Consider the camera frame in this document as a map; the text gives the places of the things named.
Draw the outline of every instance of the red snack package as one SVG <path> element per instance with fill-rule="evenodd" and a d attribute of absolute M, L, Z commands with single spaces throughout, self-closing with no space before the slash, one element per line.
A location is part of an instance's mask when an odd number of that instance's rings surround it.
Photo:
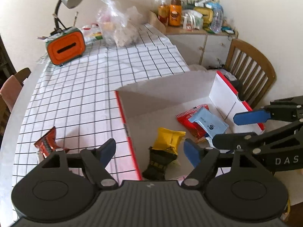
<path fill-rule="evenodd" d="M 195 140 L 196 143 L 204 142 L 206 140 L 204 137 L 206 131 L 201 126 L 199 126 L 196 122 L 191 123 L 189 122 L 188 119 L 193 114 L 195 114 L 198 111 L 198 109 L 201 107 L 205 107 L 207 110 L 209 110 L 207 104 L 202 104 L 176 115 L 178 122 L 181 123 L 196 138 Z"/>
<path fill-rule="evenodd" d="M 39 149 L 44 158 L 50 155 L 52 151 L 61 148 L 56 144 L 56 127 L 51 128 L 43 137 L 41 137 L 34 146 Z M 67 153 L 69 148 L 62 148 Z"/>

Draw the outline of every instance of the open box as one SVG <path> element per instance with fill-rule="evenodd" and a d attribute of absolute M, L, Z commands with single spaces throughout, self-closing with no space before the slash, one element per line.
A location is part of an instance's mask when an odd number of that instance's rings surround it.
<path fill-rule="evenodd" d="M 128 135 L 138 179 L 149 164 L 149 147 L 154 144 L 158 127 L 186 131 L 185 138 L 194 137 L 181 125 L 176 115 L 200 104 L 208 104 L 211 113 L 229 125 L 230 132 L 264 131 L 263 124 L 237 126 L 236 113 L 251 111 L 241 102 L 237 91 L 220 73 L 215 71 L 190 71 L 144 82 L 132 83 L 116 91 L 119 109 Z M 199 144 L 209 146 L 208 142 Z M 183 152 L 183 142 L 178 147 L 178 165 L 166 170 L 166 180 L 189 174 L 193 166 Z"/>

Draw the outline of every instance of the yellow snack package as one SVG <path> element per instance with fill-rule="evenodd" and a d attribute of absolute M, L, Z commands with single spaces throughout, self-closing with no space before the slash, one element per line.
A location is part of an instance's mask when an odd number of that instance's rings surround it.
<path fill-rule="evenodd" d="M 185 136 L 185 131 L 174 131 L 165 129 L 163 127 L 158 128 L 158 137 L 152 147 L 155 150 L 164 150 L 169 153 L 178 155 L 178 146 L 181 139 Z"/>

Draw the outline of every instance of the clear plastic bag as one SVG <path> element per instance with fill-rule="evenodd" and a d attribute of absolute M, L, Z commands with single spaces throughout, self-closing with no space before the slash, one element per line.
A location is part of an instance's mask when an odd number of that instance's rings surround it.
<path fill-rule="evenodd" d="M 136 42 L 139 38 L 136 26 L 141 24 L 143 18 L 137 8 L 133 6 L 128 8 L 126 13 L 122 13 L 117 9 L 114 1 L 101 1 L 105 3 L 105 6 L 99 10 L 97 22 L 106 43 L 124 47 Z"/>

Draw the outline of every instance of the brown bottle cap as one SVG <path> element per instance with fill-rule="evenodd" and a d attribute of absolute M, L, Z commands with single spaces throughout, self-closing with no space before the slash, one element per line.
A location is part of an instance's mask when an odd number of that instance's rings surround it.
<path fill-rule="evenodd" d="M 172 0 L 171 4 L 181 6 L 181 0 Z"/>

